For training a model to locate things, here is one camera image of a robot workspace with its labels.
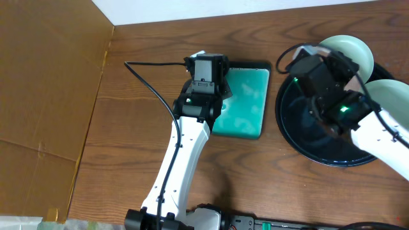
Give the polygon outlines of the black tray with green water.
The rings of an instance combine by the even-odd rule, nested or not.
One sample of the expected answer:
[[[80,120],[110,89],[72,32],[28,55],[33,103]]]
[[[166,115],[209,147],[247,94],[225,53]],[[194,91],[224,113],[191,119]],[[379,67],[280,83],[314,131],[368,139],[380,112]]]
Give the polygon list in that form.
[[[231,96],[223,100],[212,134],[244,139],[260,137],[270,72],[271,65],[266,62],[230,62],[226,80]]]

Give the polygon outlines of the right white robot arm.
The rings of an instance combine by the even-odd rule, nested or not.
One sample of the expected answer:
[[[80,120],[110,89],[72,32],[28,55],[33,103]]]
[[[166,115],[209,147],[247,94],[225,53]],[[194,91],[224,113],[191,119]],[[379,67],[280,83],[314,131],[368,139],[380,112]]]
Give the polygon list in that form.
[[[331,134],[380,159],[408,177],[408,85],[371,81],[373,58],[350,58],[339,51],[309,55],[291,70],[311,114]]]

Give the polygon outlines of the mint green plate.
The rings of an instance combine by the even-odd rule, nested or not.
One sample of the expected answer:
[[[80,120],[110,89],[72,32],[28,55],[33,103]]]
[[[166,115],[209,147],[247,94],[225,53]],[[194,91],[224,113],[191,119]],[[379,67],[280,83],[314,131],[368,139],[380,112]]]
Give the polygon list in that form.
[[[359,65],[358,74],[364,83],[372,75],[374,57],[371,49],[360,39],[350,35],[335,35],[320,42],[320,45],[342,52]]]
[[[408,130],[408,85],[398,80],[381,79],[365,86],[371,98]]]

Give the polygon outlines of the round black serving tray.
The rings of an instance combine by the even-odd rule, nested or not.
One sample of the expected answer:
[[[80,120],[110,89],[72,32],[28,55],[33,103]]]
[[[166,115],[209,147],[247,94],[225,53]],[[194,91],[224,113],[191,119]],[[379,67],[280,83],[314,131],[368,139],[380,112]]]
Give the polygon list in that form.
[[[350,133],[331,134],[314,117],[306,98],[298,87],[297,79],[289,75],[277,94],[275,115],[279,130],[287,142],[312,161],[352,167],[367,164],[375,156],[356,147]]]

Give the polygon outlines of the brown cardboard sheet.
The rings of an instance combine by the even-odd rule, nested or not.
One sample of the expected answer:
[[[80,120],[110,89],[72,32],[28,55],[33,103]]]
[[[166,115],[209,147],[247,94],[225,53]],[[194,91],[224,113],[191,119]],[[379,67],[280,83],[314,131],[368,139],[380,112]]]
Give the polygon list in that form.
[[[64,222],[114,27],[91,1],[1,2],[1,214]]]

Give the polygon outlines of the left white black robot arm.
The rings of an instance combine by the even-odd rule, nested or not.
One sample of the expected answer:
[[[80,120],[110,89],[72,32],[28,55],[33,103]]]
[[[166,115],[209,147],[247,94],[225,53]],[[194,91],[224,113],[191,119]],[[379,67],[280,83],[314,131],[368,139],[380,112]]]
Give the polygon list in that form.
[[[209,67],[201,62],[184,66],[191,78],[174,104],[166,107],[172,129],[165,157],[141,209],[127,211],[125,229],[224,229],[229,225],[223,212],[211,204],[187,212],[197,162],[229,94],[229,65],[218,61]]]

